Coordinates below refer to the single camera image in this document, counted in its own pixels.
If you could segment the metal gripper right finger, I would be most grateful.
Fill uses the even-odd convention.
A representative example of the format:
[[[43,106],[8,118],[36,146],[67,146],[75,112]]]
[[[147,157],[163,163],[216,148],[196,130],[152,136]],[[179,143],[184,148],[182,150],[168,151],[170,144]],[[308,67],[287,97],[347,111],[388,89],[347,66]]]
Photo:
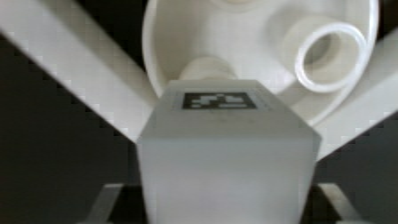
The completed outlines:
[[[340,215],[337,224],[376,224],[362,216],[340,186],[335,183],[321,183],[319,187]]]

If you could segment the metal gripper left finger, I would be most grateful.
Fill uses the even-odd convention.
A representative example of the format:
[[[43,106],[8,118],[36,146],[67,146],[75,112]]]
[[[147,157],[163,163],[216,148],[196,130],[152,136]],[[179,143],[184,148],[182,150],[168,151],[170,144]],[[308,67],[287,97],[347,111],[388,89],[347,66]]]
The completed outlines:
[[[77,224],[115,224],[109,219],[113,216],[123,187],[125,185],[122,183],[104,185],[86,220]]]

